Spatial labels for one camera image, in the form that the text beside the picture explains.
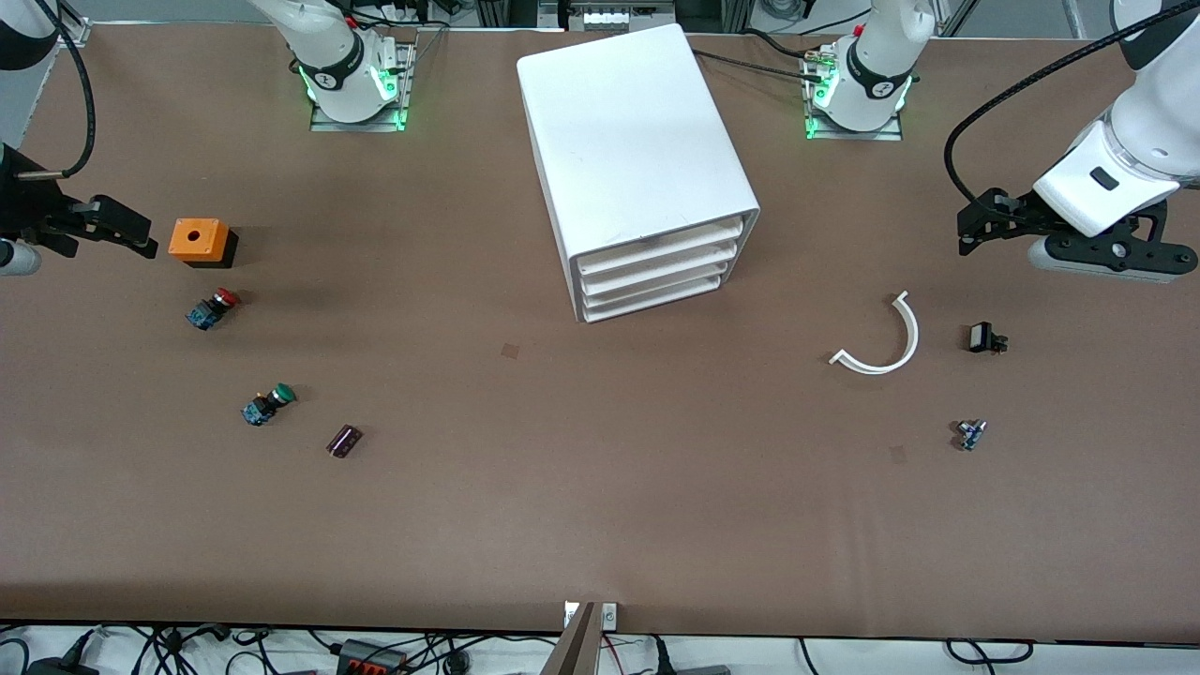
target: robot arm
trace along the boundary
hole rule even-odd
[[[1200,179],[1200,1],[1115,0],[1112,8],[1121,32],[1170,14],[1121,41],[1134,84],[1033,192],[1012,199],[992,189],[960,211],[960,255],[1036,234],[1030,262],[1044,269],[1165,283],[1196,268],[1195,251],[1162,237],[1164,199]],[[1147,223],[1145,239],[1133,237]]]
[[[851,131],[882,127],[902,104],[935,25],[929,0],[872,0],[862,31],[834,43],[834,74],[812,104]]]
[[[40,62],[58,41],[58,0],[0,0],[0,70]],[[342,12],[324,0],[250,0],[280,29],[295,54],[310,96],[330,119],[359,123],[397,97],[396,42],[373,30],[352,30]],[[84,79],[82,61],[77,61]],[[89,84],[84,79],[85,96]],[[158,245],[150,221],[110,197],[80,202],[62,193],[58,179],[16,149],[0,154],[0,276],[37,271],[32,246],[74,257],[77,239],[110,241],[145,258]]]
[[[334,121],[370,119],[396,100],[396,41],[352,30],[325,0],[248,0],[275,24],[296,58],[310,96]]]

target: brown table surface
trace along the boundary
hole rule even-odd
[[[726,287],[584,325],[514,67],[581,40],[444,35],[408,131],[331,135],[271,28],[100,26],[65,187],[163,247],[217,216],[241,249],[192,270],[85,243],[4,281],[2,614],[553,629],[583,598],[624,632],[1195,639],[1200,274],[956,252],[947,132],[1070,44],[931,44],[902,143],[806,142],[794,83],[703,64],[762,219]],[[1105,53],[1037,85],[968,132],[964,177],[1024,191],[1129,82]],[[67,165],[82,130],[64,58],[24,151]],[[1200,244],[1198,197],[1169,239]],[[218,285],[248,301],[200,333]],[[902,289],[910,364],[826,363],[895,358]],[[1012,351],[966,352],[979,321]],[[246,425],[278,381],[299,402]],[[346,423],[366,437],[331,459]]]

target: orange button housing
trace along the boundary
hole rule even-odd
[[[168,252],[192,267],[233,267],[238,235],[215,217],[182,217],[175,221]]]

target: small blue component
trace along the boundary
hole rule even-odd
[[[275,411],[296,400],[292,387],[280,382],[265,396],[259,394],[241,408],[241,418],[251,426],[262,426],[275,417]]]
[[[187,321],[200,330],[208,330],[221,319],[221,315],[209,309],[206,303],[200,303],[187,312]]]
[[[192,311],[187,312],[187,322],[199,328],[200,330],[208,330],[212,325],[221,321],[227,311],[234,307],[240,300],[238,295],[234,295],[224,288],[217,288],[217,292],[212,294],[212,298],[200,300],[192,307]]]
[[[959,442],[959,447],[967,452],[973,450],[979,440],[983,438],[985,429],[988,429],[988,423],[982,419],[959,423],[959,432],[962,434],[962,441]]]
[[[253,426],[262,426],[266,424],[269,419],[275,417],[275,411],[265,410],[265,407],[260,406],[256,399],[246,404],[246,407],[241,408],[241,417]]]

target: mounting plate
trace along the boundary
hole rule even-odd
[[[828,55],[830,55],[829,53],[832,50],[833,44],[824,44],[821,47],[818,53],[822,56],[827,56],[827,60],[822,62],[812,62],[808,59],[800,59],[800,72],[804,74],[822,77],[826,82],[828,82],[832,73],[836,71],[833,64],[828,62]],[[829,115],[824,114],[823,110],[812,104],[818,90],[823,91],[824,86],[824,83],[806,80],[800,83],[800,97],[804,100],[804,136],[806,138],[838,138],[842,141],[904,139],[904,130],[900,126],[900,113],[893,114],[892,119],[888,120],[886,125],[875,131],[851,131],[838,125],[838,123],[829,119]]]
[[[396,88],[400,94],[396,100],[384,106],[370,119],[355,124],[334,121],[312,103],[312,117],[308,120],[308,131],[349,131],[359,133],[391,133],[404,131],[408,125],[408,103],[413,91],[413,66],[416,62],[415,44],[409,42],[396,43],[396,66],[401,68],[396,76]]]
[[[580,609],[580,603],[563,603],[563,628],[571,625],[571,617]],[[604,603],[600,605],[601,625],[600,629],[611,633],[617,629],[617,603]]]

